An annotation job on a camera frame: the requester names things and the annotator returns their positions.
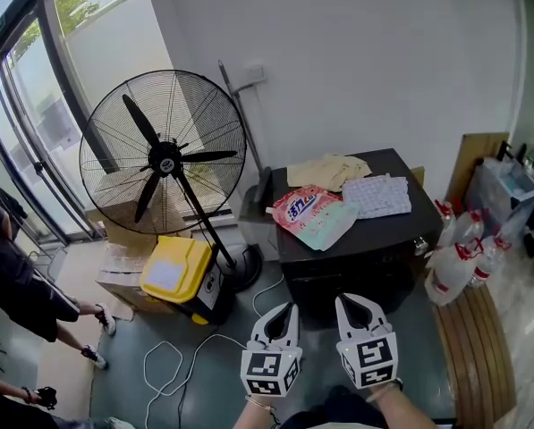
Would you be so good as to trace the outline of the person's left forearm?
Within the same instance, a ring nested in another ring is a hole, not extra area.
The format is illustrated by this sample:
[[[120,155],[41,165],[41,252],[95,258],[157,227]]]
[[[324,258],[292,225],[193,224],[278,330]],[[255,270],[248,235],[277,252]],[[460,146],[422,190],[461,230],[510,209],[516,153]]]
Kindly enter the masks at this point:
[[[276,429],[280,420],[275,415],[276,398],[272,396],[246,396],[246,404],[233,429]]]

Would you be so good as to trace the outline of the black standing fan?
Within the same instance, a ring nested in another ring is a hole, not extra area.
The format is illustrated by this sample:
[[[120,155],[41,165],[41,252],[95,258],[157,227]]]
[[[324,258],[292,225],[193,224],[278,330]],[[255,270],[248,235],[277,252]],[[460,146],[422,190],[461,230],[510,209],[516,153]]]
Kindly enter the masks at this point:
[[[242,118],[228,94],[196,72],[165,69],[124,80],[99,101],[82,132],[79,169],[96,209],[91,191],[104,175],[129,168],[151,171],[135,223],[159,181],[172,177],[191,208],[185,216],[189,230],[207,231],[232,288],[242,291],[261,273],[259,251],[225,245],[211,220],[234,193],[246,155]]]

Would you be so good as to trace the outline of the wooden slat mat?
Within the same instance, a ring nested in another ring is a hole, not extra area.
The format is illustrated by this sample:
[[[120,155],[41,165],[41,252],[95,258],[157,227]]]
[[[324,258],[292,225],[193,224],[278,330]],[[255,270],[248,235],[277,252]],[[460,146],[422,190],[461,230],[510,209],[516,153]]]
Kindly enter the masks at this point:
[[[486,286],[433,306],[458,429],[493,429],[517,405],[512,356]]]

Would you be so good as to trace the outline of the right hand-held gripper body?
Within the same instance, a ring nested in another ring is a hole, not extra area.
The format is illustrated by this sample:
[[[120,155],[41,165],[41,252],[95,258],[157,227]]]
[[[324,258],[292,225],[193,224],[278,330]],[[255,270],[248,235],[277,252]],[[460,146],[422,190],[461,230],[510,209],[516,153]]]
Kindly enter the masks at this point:
[[[367,389],[396,378],[398,348],[394,332],[367,340],[339,341],[336,349],[356,389]]]

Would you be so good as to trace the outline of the large plain cardboard box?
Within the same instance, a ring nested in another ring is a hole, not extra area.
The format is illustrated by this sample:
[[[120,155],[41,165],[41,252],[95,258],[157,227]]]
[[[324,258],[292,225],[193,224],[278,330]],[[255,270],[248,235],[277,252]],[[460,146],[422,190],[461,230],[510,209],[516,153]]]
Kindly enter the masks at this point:
[[[150,174],[151,171],[129,168],[104,175],[91,191],[97,210],[112,223],[129,231],[191,238],[185,222],[191,208],[172,177],[159,181],[140,221],[134,222],[140,195]]]

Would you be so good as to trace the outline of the pink and green detergent pouch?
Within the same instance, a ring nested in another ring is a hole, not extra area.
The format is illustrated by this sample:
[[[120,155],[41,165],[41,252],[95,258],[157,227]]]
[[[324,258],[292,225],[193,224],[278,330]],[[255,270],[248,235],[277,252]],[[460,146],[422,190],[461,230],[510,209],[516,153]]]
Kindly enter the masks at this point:
[[[309,248],[327,251],[351,229],[359,207],[320,187],[298,188],[273,206],[275,222]]]

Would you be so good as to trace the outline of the black bin with yellow lid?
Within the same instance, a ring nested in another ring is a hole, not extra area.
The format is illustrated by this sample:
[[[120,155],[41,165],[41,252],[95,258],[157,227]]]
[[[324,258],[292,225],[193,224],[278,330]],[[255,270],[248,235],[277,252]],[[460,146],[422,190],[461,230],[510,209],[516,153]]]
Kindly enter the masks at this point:
[[[224,324],[234,292],[217,255],[217,246],[204,241],[160,237],[143,268],[140,287],[196,324]]]

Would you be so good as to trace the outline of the person's legs in dark trousers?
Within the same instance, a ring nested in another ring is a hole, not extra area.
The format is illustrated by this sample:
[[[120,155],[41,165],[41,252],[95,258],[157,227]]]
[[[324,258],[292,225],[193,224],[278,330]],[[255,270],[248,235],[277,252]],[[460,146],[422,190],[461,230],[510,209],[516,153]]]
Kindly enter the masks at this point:
[[[386,420],[379,410],[342,385],[333,387],[323,404],[289,417],[280,429],[313,429],[330,423],[387,429]]]

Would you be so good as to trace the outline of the large plastic bottle red label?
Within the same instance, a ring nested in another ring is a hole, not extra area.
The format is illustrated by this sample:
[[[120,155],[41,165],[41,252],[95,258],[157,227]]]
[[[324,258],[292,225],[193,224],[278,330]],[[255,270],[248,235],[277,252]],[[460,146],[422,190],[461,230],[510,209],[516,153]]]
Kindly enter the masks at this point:
[[[442,307],[456,299],[471,279],[475,259],[476,253],[463,244],[441,249],[424,283],[430,301]]]

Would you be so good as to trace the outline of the grey dustpan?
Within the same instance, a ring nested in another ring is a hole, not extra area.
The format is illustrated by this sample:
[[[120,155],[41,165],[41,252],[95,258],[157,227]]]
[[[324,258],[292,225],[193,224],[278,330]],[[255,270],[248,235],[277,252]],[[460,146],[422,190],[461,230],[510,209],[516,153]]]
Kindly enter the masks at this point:
[[[253,227],[253,231],[257,233],[257,237],[266,242],[278,255],[275,220],[272,214],[267,211],[274,204],[272,182],[270,181],[266,185],[261,191],[259,201],[256,201],[255,197],[258,192],[258,185],[253,185],[246,191],[242,201],[240,220],[249,223]]]

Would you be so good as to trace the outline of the person's right forearm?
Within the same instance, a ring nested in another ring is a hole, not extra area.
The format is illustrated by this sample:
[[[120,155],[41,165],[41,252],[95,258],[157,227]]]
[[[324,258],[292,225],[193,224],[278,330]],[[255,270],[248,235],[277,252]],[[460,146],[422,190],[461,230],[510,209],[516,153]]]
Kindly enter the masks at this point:
[[[397,381],[370,387],[367,402],[379,409],[388,429],[437,429],[433,420],[411,403]]]

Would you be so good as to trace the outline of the taped cardboard box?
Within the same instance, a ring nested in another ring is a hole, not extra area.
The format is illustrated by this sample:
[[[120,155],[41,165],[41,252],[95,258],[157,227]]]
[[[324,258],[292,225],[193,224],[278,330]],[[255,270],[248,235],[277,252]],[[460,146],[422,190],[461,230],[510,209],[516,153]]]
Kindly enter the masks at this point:
[[[160,313],[164,310],[161,303],[140,286],[140,277],[153,248],[106,243],[96,282],[133,312]]]

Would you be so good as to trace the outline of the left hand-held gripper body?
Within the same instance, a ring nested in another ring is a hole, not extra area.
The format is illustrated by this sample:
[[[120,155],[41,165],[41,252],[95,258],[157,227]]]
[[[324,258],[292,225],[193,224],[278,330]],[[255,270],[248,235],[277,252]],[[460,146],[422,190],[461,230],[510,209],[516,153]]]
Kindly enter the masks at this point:
[[[301,372],[302,349],[249,341],[242,352],[241,380],[251,397],[285,397]]]

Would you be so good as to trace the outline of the glass door with dark frame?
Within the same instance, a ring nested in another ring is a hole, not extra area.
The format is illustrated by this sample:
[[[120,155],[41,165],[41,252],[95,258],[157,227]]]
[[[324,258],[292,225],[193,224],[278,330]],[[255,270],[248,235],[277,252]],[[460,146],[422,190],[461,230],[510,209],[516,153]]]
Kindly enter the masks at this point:
[[[0,0],[0,187],[36,242],[94,240],[79,153],[120,83],[171,64],[151,0]]]

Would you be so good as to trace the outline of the clear plastic storage bag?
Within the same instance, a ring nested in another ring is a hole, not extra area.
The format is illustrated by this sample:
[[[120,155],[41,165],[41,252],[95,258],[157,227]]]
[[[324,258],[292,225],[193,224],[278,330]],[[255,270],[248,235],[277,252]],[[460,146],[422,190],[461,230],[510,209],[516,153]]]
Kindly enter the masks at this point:
[[[501,231],[515,238],[534,210],[534,179],[516,160],[484,157],[464,199],[467,207],[481,211],[486,236]]]

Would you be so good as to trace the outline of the brown wooden board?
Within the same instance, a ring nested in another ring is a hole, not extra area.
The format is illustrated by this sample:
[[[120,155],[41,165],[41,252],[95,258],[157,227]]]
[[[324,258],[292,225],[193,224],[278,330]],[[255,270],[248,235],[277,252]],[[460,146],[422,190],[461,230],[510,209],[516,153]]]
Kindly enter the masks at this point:
[[[508,132],[468,133],[462,135],[461,145],[453,167],[445,199],[454,207],[460,205],[469,187],[479,160],[495,157],[501,144],[507,142]]]

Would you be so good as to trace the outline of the white textured cloth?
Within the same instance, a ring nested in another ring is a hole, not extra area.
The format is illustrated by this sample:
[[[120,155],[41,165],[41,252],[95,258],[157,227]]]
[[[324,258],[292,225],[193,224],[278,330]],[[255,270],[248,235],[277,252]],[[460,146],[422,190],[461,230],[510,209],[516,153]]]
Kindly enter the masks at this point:
[[[389,174],[347,181],[343,199],[359,208],[358,219],[367,220],[411,212],[411,200],[405,177]]]

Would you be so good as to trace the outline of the black cabinet with drawer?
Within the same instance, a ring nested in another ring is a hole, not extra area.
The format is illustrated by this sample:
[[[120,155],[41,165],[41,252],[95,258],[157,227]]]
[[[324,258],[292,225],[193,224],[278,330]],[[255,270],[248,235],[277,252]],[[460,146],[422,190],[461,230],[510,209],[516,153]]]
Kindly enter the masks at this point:
[[[309,329],[337,325],[335,298],[341,293],[361,295],[378,303],[386,314],[393,313],[413,291],[428,252],[442,231],[433,202],[394,149],[361,153],[359,157],[376,175],[408,180],[411,212],[358,220],[327,251],[313,250],[277,227],[282,272],[301,322]],[[341,273],[346,282],[336,291],[293,287],[291,279],[305,273]]]

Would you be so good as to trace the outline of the beige cloth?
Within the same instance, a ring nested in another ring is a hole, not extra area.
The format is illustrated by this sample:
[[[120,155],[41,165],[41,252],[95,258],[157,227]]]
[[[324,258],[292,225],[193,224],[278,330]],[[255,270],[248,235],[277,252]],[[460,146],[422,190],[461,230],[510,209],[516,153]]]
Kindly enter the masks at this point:
[[[341,192],[350,180],[372,174],[369,165],[356,156],[324,155],[322,158],[286,167],[291,188],[317,186],[330,192]]]

